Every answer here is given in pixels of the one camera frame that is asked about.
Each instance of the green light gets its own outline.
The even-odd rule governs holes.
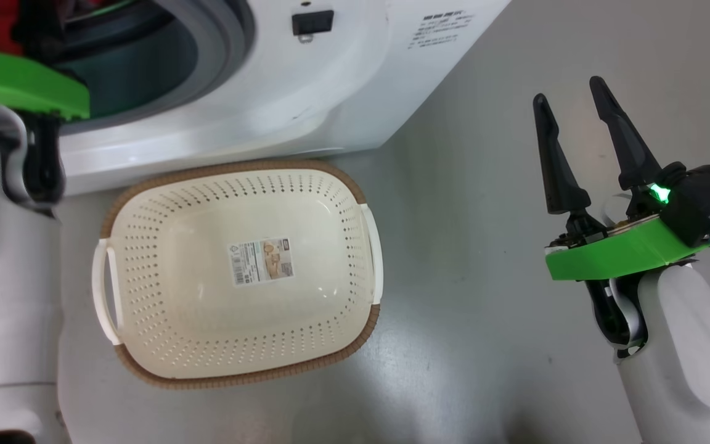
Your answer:
[[[659,202],[667,203],[667,197],[670,196],[670,189],[662,188],[656,183],[651,184],[651,193]]]

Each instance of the washing machine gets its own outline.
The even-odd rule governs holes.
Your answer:
[[[66,194],[381,146],[509,0],[120,0],[67,23]]]

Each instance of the product label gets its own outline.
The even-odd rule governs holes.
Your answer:
[[[295,275],[289,239],[263,239],[229,245],[229,261],[235,287]]]
[[[459,30],[467,28],[475,17],[467,11],[448,11],[428,14],[423,17],[407,49],[431,47],[443,43],[456,42]]]

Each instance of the brown woven rim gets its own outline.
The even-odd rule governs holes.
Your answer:
[[[358,204],[366,203],[363,191],[361,191],[361,188],[359,188],[357,183],[355,183],[349,175],[344,173],[344,171],[318,160],[262,160],[257,162],[229,163],[226,165],[209,167],[204,166],[203,168],[194,168],[192,170],[181,171],[156,179],[146,180],[138,185],[131,186],[118,199],[116,199],[113,205],[111,205],[111,210],[109,210],[109,213],[104,219],[104,225],[102,225],[102,229],[100,230],[101,239],[107,239],[111,236],[111,229],[113,228],[113,223],[116,220],[116,215],[119,214],[122,207],[124,207],[130,199],[136,196],[136,194],[140,194],[142,191],[146,191],[147,189],[169,185],[170,183],[182,182],[183,180],[199,179],[209,175],[239,173],[243,171],[292,169],[319,170],[333,175],[341,180],[341,182],[344,182],[344,185],[349,188],[353,194],[353,197],[355,197],[355,202]],[[131,356],[130,352],[128,352],[128,348],[123,343],[121,343],[121,345],[115,345],[114,349],[116,351],[116,356],[119,357],[119,360],[121,360],[122,364],[126,366],[131,373],[135,374],[136,377],[146,383],[164,389],[189,390],[192,388],[212,389],[216,387],[229,387],[231,385],[250,384],[252,382],[276,379],[277,377],[292,376],[293,374],[323,368],[324,366],[344,360],[354,352],[357,352],[358,349],[366,343],[366,340],[369,339],[370,335],[372,335],[372,331],[374,331],[375,326],[377,326],[377,318],[379,315],[380,304],[372,305],[371,310],[369,311],[369,318],[367,318],[366,325],[364,326],[363,331],[361,331],[361,334],[359,334],[349,345],[339,351],[315,358],[313,360],[307,360],[302,363],[280,366],[279,368],[256,371],[253,373],[233,374],[233,376],[197,377],[196,379],[170,379],[170,377],[156,376],[156,374],[150,373],[144,369],[143,366],[139,365],[139,363],[133,359],[133,356]]]
[[[366,197],[363,195],[360,186],[355,183],[355,180],[349,177],[346,172],[330,166],[327,163],[319,160],[260,160],[256,162],[228,163],[225,165],[203,166],[203,168],[194,168],[191,170],[180,171],[175,174],[158,177],[155,179],[145,180],[138,185],[131,186],[126,192],[118,197],[111,210],[104,219],[104,225],[100,230],[100,238],[108,239],[111,236],[111,228],[116,220],[116,215],[128,200],[132,199],[136,194],[146,191],[147,189],[156,188],[158,186],[169,185],[170,183],[182,182],[183,180],[199,179],[208,175],[221,175],[229,173],[240,173],[243,171],[259,171],[259,170],[319,170],[324,171],[347,185],[349,191],[355,197],[355,202],[358,204],[366,203]]]

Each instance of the laundry basket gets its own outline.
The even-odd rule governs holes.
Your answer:
[[[133,186],[104,221],[92,265],[95,309],[116,354],[173,389],[343,360],[369,338],[382,292],[363,193],[310,160],[210,166]]]

